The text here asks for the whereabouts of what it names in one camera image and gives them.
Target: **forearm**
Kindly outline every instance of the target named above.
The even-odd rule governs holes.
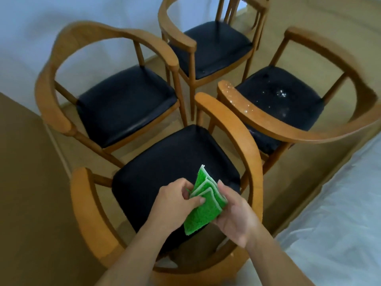
[[[168,234],[159,225],[145,223],[120,259],[107,270],[96,286],[145,286],[167,237]]]
[[[246,249],[263,286],[314,286],[260,224]]]

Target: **white fabric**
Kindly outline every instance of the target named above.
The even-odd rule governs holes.
[[[381,134],[276,240],[317,286],[381,285]],[[260,285],[250,260],[235,285]]]

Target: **black seat cushion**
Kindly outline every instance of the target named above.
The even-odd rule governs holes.
[[[149,124],[176,101],[174,89],[163,78],[134,66],[82,94],[77,111],[89,138],[106,148]]]
[[[207,22],[184,34],[197,42],[196,79],[228,67],[253,48],[253,44],[244,34],[223,22]],[[179,58],[181,69],[189,76],[189,53],[171,44],[170,46]]]
[[[238,171],[208,131],[197,125],[171,134],[121,168],[112,181],[112,192],[134,230],[147,220],[160,187],[179,178],[194,184],[202,164],[213,179],[221,179],[239,192]],[[181,226],[160,252],[168,252],[190,237]]]
[[[323,100],[311,87],[275,66],[262,68],[236,89],[261,110],[302,130],[309,130],[324,109]],[[263,153],[272,154],[281,144],[281,141],[246,126]]]

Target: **white wall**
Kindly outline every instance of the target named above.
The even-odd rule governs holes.
[[[1,0],[0,91],[38,113],[34,82],[57,33],[68,23],[94,20],[140,28],[161,36],[157,12],[162,0]],[[219,0],[179,0],[169,9],[182,31],[215,18]],[[228,0],[225,0],[224,11]],[[246,4],[241,2],[239,9]],[[143,48],[145,58],[153,55]],[[114,39],[89,45],[70,57],[57,81],[78,96],[106,77],[137,64],[133,43]]]

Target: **hand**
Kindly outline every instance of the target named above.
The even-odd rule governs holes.
[[[147,222],[160,225],[168,235],[179,228],[194,208],[205,203],[204,197],[190,199],[187,189],[192,190],[193,185],[185,178],[179,178],[168,186],[162,186]]]
[[[220,230],[233,242],[246,248],[254,240],[256,228],[261,224],[246,200],[222,181],[217,183],[218,191],[227,199],[223,212],[213,220]]]

